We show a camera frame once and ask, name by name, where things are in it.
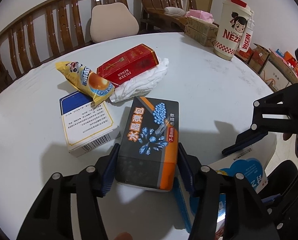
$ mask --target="table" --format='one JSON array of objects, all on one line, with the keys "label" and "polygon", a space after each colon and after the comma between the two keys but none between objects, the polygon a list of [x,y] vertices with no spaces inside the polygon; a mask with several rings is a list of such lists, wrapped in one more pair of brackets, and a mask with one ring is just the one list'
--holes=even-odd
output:
[{"label": "table", "polygon": [[[223,60],[183,33],[155,33],[91,45],[50,61],[0,94],[0,227],[14,240],[23,219],[54,172],[75,174],[110,152],[115,141],[79,157],[66,148],[59,99],[75,89],[55,69],[56,61],[79,61],[96,70],[110,58],[140,43],[169,59],[168,73],[147,96],[179,101],[179,141],[202,164],[221,158],[238,133],[251,125],[253,101],[272,93],[239,59]],[[108,104],[123,133],[132,99]],[[276,135],[257,143],[275,150]],[[109,239],[128,231],[134,239],[187,239],[171,192],[158,193],[118,185],[99,199]],[[72,217],[75,239],[76,207]]]}]

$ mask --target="beige cushion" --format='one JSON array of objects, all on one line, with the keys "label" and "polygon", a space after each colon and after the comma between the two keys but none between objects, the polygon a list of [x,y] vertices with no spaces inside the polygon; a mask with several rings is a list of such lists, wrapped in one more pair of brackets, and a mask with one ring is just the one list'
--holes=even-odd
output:
[{"label": "beige cushion", "polygon": [[137,20],[123,3],[97,5],[92,9],[90,36],[94,42],[132,36],[138,31]]}]

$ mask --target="floor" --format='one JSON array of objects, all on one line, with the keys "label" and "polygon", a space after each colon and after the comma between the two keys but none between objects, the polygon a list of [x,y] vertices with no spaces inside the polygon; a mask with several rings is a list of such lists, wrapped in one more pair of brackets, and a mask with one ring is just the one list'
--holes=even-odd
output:
[{"label": "floor", "polygon": [[288,141],[284,141],[282,139],[282,133],[277,134],[277,147],[276,152],[273,154],[265,172],[267,176],[283,161],[292,160],[293,163],[298,168],[298,158],[295,154],[295,141],[296,135],[292,135],[292,137]]}]

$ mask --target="cup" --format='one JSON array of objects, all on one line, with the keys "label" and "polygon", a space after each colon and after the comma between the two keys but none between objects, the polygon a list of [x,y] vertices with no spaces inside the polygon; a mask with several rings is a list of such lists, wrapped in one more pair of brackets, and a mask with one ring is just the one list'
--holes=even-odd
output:
[{"label": "cup", "polygon": [[242,35],[251,17],[250,7],[241,0],[225,0],[214,53],[226,60],[231,60],[241,41]]}]

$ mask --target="human hand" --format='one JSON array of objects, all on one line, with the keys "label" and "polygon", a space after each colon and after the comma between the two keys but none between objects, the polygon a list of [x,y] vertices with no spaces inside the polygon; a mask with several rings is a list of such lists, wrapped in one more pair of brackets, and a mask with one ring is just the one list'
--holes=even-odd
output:
[{"label": "human hand", "polygon": [[[282,138],[283,138],[284,141],[287,141],[291,138],[291,136],[292,136],[292,133],[284,133],[282,135]],[[295,153],[296,153],[296,156],[298,158],[298,135],[296,135]]]},{"label": "human hand", "polygon": [[129,233],[121,233],[114,240],[133,240]]}]

